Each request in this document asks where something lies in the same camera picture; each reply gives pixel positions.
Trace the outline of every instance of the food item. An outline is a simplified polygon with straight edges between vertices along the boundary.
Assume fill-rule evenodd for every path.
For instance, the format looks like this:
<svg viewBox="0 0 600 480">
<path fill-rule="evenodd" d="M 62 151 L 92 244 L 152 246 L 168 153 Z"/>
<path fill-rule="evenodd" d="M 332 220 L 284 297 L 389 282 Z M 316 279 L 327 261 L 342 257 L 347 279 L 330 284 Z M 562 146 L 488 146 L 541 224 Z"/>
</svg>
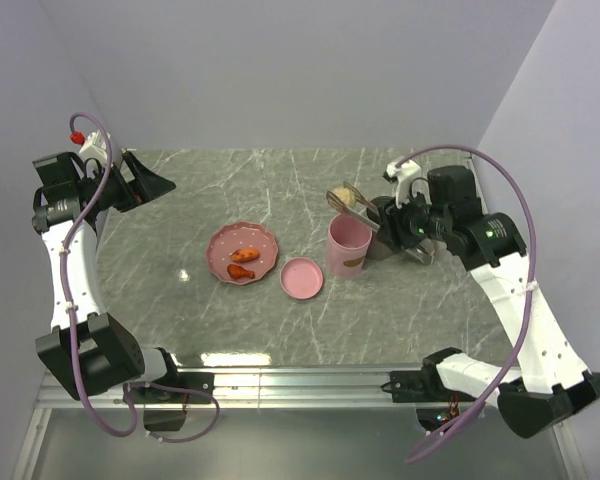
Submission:
<svg viewBox="0 0 600 480">
<path fill-rule="evenodd" d="M 347 207 L 353 208 L 356 206 L 356 196 L 348 188 L 338 187 L 334 188 L 332 192 L 335 193 L 336 196 L 342 200 Z"/>
<path fill-rule="evenodd" d="M 231 254 L 231 261 L 235 263 L 247 263 L 260 256 L 257 248 L 240 248 Z"/>
<path fill-rule="evenodd" d="M 254 272 L 252 272 L 251 270 L 247 270 L 246 268 L 241 267 L 240 265 L 229 265 L 227 267 L 227 273 L 234 280 L 239 280 L 244 277 L 250 278 L 251 280 L 256 278 L 256 274 Z"/>
</svg>

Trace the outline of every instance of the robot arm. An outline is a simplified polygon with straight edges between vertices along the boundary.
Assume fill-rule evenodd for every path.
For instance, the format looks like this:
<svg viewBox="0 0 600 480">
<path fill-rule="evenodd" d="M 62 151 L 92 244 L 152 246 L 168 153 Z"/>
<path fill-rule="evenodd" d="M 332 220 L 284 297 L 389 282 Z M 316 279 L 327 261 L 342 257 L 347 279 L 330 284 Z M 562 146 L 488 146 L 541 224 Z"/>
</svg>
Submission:
<svg viewBox="0 0 600 480">
<path fill-rule="evenodd" d="M 473 173 L 462 166 L 431 170 L 427 203 L 422 193 L 411 191 L 411 183 L 420 178 L 419 167 L 412 161 L 399 163 L 390 164 L 385 174 L 397 184 L 397 193 L 374 219 L 381 225 L 379 238 L 402 248 L 426 237 L 444 242 L 487 295 L 512 345 L 521 331 L 527 291 L 533 291 L 529 329 L 517 356 L 519 368 L 509 370 L 486 402 L 499 408 L 516 434 L 528 438 L 599 399 L 600 373 L 592 373 L 573 350 L 537 282 L 527 285 L 524 241 L 508 216 L 483 214 Z M 397 205 L 405 196 L 409 200 Z M 453 348 L 427 357 L 424 365 L 423 375 L 434 372 L 429 385 L 474 398 L 500 372 Z"/>
<path fill-rule="evenodd" d="M 178 373 L 171 356 L 163 349 L 141 348 L 133 335 L 106 312 L 102 301 L 96 272 L 98 214 L 110 207 L 126 212 L 175 188 L 173 182 L 152 173 L 131 152 L 124 152 L 122 159 L 133 180 L 125 181 L 119 169 L 113 167 L 96 208 L 78 226 L 71 254 L 67 256 L 69 285 L 77 307 L 78 339 L 83 347 L 80 365 L 88 395 L 103 393 L 132 379 L 178 386 L 174 384 Z M 42 158 L 35 161 L 34 166 L 43 186 L 34 197 L 33 227 L 49 254 L 54 287 L 51 333 L 36 340 L 36 351 L 67 392 L 78 400 L 71 368 L 69 318 L 60 282 L 59 252 L 71 225 L 101 181 L 102 169 L 98 169 L 94 178 L 89 178 L 82 159 L 72 152 Z"/>
</svg>

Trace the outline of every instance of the orange food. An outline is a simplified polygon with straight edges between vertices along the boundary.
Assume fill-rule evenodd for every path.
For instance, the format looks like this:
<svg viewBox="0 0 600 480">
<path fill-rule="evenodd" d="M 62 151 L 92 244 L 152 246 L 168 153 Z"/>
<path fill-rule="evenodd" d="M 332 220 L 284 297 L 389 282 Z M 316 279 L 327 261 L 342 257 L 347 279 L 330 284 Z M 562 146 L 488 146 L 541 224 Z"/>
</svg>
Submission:
<svg viewBox="0 0 600 480">
<path fill-rule="evenodd" d="M 231 254 L 231 261 L 235 263 L 246 263 L 260 257 L 257 248 L 240 248 Z"/>
<path fill-rule="evenodd" d="M 250 278 L 251 280 L 256 278 L 256 274 L 254 272 L 252 272 L 251 270 L 247 270 L 246 268 L 241 267 L 240 265 L 229 265 L 227 267 L 227 273 L 234 280 L 239 280 L 240 278 L 244 277 Z"/>
</svg>

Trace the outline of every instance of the metal tongs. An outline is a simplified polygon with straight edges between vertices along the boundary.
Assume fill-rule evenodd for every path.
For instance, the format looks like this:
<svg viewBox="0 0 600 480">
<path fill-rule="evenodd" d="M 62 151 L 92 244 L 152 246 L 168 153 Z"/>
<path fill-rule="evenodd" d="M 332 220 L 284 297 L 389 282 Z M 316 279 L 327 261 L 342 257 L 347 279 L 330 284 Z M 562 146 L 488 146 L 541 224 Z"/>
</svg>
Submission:
<svg viewBox="0 0 600 480">
<path fill-rule="evenodd" d="M 380 218 L 378 207 L 371 203 L 369 200 L 367 200 L 365 196 L 362 195 L 360 190 L 358 190 L 356 187 L 354 187 L 347 181 L 342 182 L 342 186 L 349 190 L 351 193 L 353 193 L 353 196 L 356 199 L 356 203 L 364 205 L 366 208 L 368 208 L 371 212 L 375 214 L 376 218 Z M 352 216 L 356 220 L 370 227 L 374 231 L 374 233 L 380 230 L 380 225 L 378 225 L 373 220 L 370 220 L 369 218 L 365 217 L 364 215 L 356 212 L 355 210 L 349 208 L 347 204 L 344 203 L 344 201 L 342 201 L 342 199 L 332 191 L 327 192 L 327 202 L 329 202 L 329 205 L 335 211 Z M 406 249 L 405 253 L 409 255 L 412 259 L 416 260 L 419 263 L 422 263 L 423 265 L 431 265 L 433 263 L 433 258 L 436 253 L 436 246 L 431 240 L 425 239 L 422 242 L 420 242 L 417 246 Z"/>
</svg>

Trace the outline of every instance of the red connector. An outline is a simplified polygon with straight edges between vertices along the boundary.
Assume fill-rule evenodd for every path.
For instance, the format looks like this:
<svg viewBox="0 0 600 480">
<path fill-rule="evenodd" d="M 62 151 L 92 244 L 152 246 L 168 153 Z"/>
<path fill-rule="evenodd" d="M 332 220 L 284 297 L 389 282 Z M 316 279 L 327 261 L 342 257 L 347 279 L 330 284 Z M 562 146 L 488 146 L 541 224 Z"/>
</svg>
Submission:
<svg viewBox="0 0 600 480">
<path fill-rule="evenodd" d="M 71 135 L 69 135 L 69 138 L 76 145 L 84 145 L 85 138 L 82 132 L 73 132 Z"/>
</svg>

